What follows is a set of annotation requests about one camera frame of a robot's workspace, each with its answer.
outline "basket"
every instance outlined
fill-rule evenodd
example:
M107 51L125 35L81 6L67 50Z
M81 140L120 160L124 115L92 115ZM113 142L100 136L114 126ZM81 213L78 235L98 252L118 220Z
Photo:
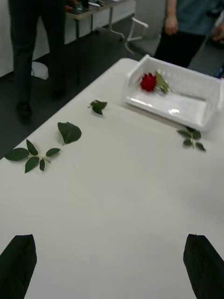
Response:
M171 90L191 97L169 92L148 93L140 83L145 74L159 72ZM185 126L206 131L210 128L221 105L221 80L196 71L169 64L146 55L127 74L123 93L125 102L160 115Z

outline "black shoe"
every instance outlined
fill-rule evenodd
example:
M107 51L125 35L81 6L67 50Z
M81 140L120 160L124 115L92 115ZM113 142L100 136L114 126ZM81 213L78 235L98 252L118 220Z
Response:
M67 91L66 88L61 88L61 89L58 89L58 90L53 90L53 92L52 92L52 99L54 101L60 100L66 94L66 91Z
M17 114L22 123L27 124L30 122L32 110L29 103L19 102L16 106Z

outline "table leg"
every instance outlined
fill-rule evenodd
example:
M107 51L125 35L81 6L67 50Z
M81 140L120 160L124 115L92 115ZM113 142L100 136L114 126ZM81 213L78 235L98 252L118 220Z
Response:
M90 32L93 32L93 14L91 14L91 25L90 25Z
M79 20L76 23L76 61L77 61L77 85L80 84L81 57L80 57L80 38L79 38Z
M104 33L108 33L111 36L115 36L119 39L119 41L123 41L124 40L124 35L121 32L117 32L112 30L112 19L113 19L113 7L110 8L110 16L109 16L109 26L108 28L102 28L102 27L98 27L96 28L97 31L99 32L104 32Z

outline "gray floor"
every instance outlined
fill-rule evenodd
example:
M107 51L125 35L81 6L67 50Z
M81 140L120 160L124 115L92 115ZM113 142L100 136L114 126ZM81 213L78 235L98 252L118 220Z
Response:
M114 29L127 36L131 25L128 18L114 25ZM82 82L76 85L76 42L66 45L66 67L68 78L68 92L59 102L53 102L48 92L48 84L45 80L33 78L32 109L34 111L32 123L22 125L16 117L16 93L14 89L13 74L0 78L0 158L9 150L18 145L34 130L41 126L48 118L56 113L68 101L73 99L80 91L87 87L93 80L99 77L119 59L127 57L127 51L123 43L112 40L102 34L85 36L82 38ZM48 55L38 61L48 64ZM139 55L132 56L139 60ZM192 62L191 68L209 75L213 75L223 63L223 50L213 46L206 46Z

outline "red rose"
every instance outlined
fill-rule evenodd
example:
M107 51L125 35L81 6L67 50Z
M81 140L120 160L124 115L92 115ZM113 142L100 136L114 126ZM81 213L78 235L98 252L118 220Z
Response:
M142 78L141 88L145 89L147 92L152 92L156 87L156 76L153 76L151 73L145 75Z

